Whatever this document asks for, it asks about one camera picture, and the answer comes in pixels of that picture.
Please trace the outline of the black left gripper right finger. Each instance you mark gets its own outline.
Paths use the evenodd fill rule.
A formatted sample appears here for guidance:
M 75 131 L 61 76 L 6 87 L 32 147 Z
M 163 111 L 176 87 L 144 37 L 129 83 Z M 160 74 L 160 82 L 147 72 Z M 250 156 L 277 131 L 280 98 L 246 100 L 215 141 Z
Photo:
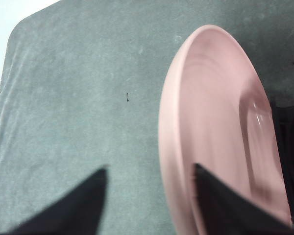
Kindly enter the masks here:
M 207 234 L 294 235 L 294 229 L 239 196 L 202 165 L 194 165 L 194 177 Z

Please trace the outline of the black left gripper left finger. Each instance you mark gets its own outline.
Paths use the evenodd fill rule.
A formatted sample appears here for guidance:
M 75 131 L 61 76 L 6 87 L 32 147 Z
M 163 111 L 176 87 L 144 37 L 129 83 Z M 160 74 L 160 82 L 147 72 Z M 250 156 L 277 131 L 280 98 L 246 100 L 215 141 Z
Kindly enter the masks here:
M 63 198 L 12 231 L 13 235 L 95 235 L 103 214 L 108 169 L 102 167 Z

